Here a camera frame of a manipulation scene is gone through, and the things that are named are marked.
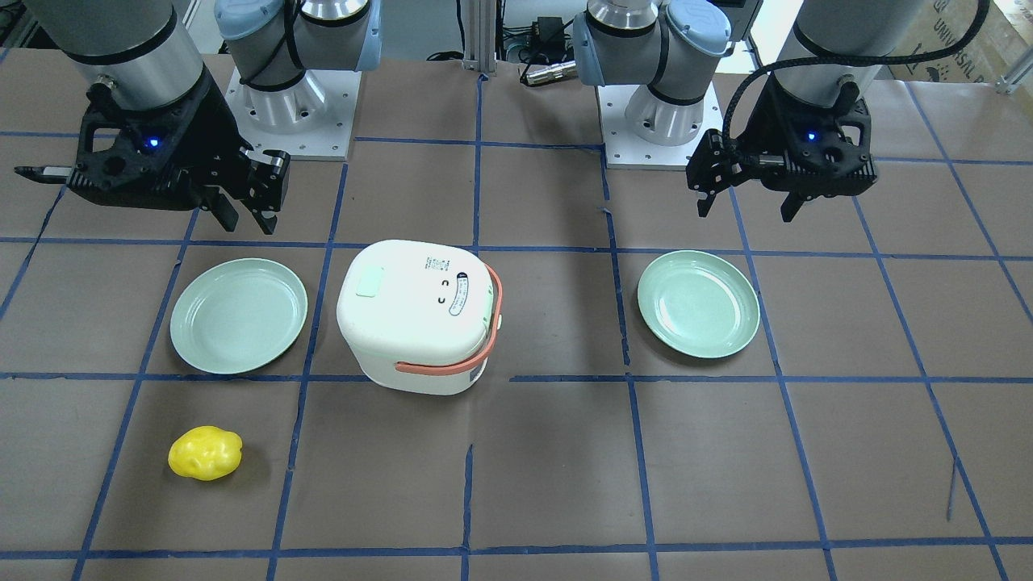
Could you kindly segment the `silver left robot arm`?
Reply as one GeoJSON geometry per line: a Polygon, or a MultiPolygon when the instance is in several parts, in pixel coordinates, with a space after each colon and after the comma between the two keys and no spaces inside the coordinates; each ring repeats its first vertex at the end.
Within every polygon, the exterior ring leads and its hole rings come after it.
{"type": "Polygon", "coordinates": [[[877,182],[864,90],[889,62],[918,1],[805,1],[741,135],[735,99],[721,128],[698,130],[674,114],[701,113],[733,24],[709,1],[590,1],[571,31],[580,81],[638,87],[630,120],[652,142],[700,133],[686,180],[705,216],[720,192],[757,180],[781,191],[782,220],[813,198],[856,196],[877,182]]]}

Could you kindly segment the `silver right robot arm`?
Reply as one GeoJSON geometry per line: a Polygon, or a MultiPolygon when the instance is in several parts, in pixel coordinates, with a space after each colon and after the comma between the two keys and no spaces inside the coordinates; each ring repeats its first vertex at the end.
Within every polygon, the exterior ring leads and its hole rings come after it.
{"type": "Polygon", "coordinates": [[[377,1],[218,1],[237,85],[219,88],[169,1],[29,1],[89,82],[72,165],[18,166],[104,207],[202,210],[226,232],[240,203],[267,235],[294,153],[349,146],[340,78],[383,58],[377,1]]]}

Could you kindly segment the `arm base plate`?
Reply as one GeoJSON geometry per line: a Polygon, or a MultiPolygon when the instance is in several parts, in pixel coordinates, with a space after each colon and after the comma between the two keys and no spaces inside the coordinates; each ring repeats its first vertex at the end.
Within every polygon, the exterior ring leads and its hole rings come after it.
{"type": "Polygon", "coordinates": [[[226,102],[237,131],[258,153],[282,150],[298,161],[347,161],[357,114],[359,71],[309,70],[294,87],[262,92],[230,77],[226,102]]]}
{"type": "Polygon", "coordinates": [[[645,85],[596,88],[608,169],[683,170],[709,129],[721,127],[713,85],[687,106],[664,102],[645,85]]]}

